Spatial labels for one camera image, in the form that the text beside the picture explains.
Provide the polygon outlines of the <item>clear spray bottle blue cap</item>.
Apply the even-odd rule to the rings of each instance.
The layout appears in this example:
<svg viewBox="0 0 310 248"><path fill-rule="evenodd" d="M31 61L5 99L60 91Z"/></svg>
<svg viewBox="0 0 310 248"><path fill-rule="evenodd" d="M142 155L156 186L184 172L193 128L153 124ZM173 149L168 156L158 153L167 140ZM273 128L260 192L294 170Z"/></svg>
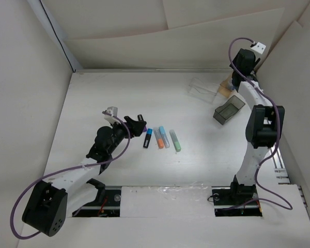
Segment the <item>clear spray bottle blue cap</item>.
<svg viewBox="0 0 310 248"><path fill-rule="evenodd" d="M234 90L236 90L236 88L234 85L228 85L228 90L234 91Z"/></svg>

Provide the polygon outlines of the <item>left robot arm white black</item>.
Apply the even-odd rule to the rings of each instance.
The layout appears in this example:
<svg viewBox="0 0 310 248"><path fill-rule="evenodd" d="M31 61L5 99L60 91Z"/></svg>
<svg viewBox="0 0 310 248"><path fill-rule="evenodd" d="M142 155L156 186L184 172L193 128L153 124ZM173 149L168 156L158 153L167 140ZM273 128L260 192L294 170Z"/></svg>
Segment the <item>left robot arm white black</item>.
<svg viewBox="0 0 310 248"><path fill-rule="evenodd" d="M121 120L109 112L104 115L111 125L98 129L95 143L86 155L86 163L60 170L62 176L53 181L40 178L30 185L33 191L22 221L39 233L51 237L59 231L66 218L69 197L86 183L95 186L88 190L87 199L94 205L104 201L104 184L94 176L101 174L115 160L112 153L123 139L139 137L147 124L140 118L133 120L126 116Z"/></svg>

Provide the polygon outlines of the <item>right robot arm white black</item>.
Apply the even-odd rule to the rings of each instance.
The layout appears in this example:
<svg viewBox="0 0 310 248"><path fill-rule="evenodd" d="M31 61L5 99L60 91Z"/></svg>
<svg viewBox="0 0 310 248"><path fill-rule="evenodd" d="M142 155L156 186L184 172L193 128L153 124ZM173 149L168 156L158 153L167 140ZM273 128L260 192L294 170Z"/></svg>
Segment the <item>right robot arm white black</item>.
<svg viewBox="0 0 310 248"><path fill-rule="evenodd" d="M274 107L258 83L252 80L252 72L258 62L253 51L240 49L230 63L234 70L232 84L251 109L245 130L247 150L228 191L233 205L243 206L257 200L258 172L270 148L280 140L283 127L285 109Z"/></svg>

